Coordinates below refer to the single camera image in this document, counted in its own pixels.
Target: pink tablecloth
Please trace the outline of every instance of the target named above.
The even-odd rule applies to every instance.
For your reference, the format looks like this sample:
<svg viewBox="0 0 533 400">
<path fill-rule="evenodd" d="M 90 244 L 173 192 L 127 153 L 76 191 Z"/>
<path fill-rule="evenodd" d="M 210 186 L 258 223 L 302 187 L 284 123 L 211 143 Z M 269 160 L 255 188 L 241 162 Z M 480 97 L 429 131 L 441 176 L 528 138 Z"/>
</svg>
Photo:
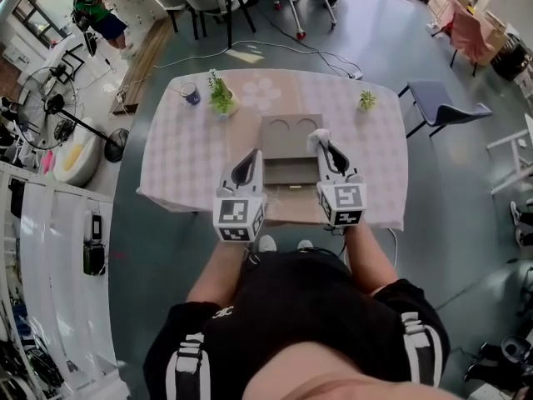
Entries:
<svg viewBox="0 0 533 400">
<path fill-rule="evenodd" d="M 222 71 L 241 108 L 221 122 L 209 107 L 208 73 L 170 81 L 148 133 L 138 192 L 172 212 L 211 211 L 224 165 L 259 146 L 262 114 L 321 113 L 325 128 L 356 164 L 368 186 L 365 219 L 373 227 L 403 229 L 407 143 L 397 95 L 384 87 L 315 72 Z M 202 101 L 189 106 L 177 92 L 194 82 Z M 363 90 L 376 106 L 357 109 Z M 325 223 L 315 188 L 266 190 L 267 219 Z"/>
</svg>

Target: green shirt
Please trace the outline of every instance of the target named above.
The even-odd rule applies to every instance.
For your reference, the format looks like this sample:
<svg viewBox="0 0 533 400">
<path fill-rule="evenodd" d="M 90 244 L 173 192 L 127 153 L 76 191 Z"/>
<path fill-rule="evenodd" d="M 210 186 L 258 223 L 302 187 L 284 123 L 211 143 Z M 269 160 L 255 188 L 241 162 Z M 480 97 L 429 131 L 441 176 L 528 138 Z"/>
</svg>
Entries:
<svg viewBox="0 0 533 400">
<path fill-rule="evenodd" d="M 92 23 L 97 23 L 110 13 L 100 0 L 74 0 L 74 8 L 88 11 Z"/>
</svg>

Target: electric fan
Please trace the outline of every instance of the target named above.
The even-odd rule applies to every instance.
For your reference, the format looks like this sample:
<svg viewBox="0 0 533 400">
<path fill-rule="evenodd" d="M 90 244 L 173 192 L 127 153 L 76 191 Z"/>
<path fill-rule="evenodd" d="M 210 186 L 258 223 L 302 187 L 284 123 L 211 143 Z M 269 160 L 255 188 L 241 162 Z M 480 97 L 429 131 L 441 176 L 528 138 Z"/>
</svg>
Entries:
<svg viewBox="0 0 533 400">
<path fill-rule="evenodd" d="M 77 118 L 76 91 L 70 78 L 60 80 L 62 75 L 63 70 L 59 67 L 40 68 L 22 86 L 15 122 L 24 139 L 37 149 L 50 150 L 67 139 L 67 135 L 57 133 L 68 129 L 68 124 L 72 123 L 102 138 L 105 141 L 105 158 L 118 162 L 124 153 L 129 132 L 120 128 L 107 136 Z"/>
</svg>

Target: blue mug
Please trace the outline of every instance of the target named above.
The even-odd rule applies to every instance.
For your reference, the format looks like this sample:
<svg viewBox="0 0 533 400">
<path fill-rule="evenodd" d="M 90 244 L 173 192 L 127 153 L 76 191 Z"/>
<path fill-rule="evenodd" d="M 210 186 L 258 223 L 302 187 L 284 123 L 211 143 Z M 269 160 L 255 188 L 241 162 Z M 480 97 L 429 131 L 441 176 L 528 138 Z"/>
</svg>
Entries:
<svg viewBox="0 0 533 400">
<path fill-rule="evenodd" d="M 193 82 L 185 83 L 180 89 L 180 95 L 191 105 L 196 105 L 200 102 L 200 93 L 197 85 Z"/>
</svg>

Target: potted plant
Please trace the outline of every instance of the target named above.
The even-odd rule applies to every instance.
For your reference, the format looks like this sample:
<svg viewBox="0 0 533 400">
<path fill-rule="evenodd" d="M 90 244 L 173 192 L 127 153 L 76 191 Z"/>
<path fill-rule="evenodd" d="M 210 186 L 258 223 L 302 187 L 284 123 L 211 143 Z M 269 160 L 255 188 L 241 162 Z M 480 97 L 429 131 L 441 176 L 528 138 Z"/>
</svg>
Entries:
<svg viewBox="0 0 533 400">
<path fill-rule="evenodd" d="M 233 91 L 226 86 L 224 79 L 217 70 L 209 70 L 209 88 L 211 89 L 211 107 L 222 118 L 229 118 L 240 107 L 239 100 Z"/>
<path fill-rule="evenodd" d="M 359 108 L 362 111 L 372 110 L 376 105 L 376 96 L 369 90 L 364 90 L 361 93 L 361 99 L 359 100 Z"/>
</svg>

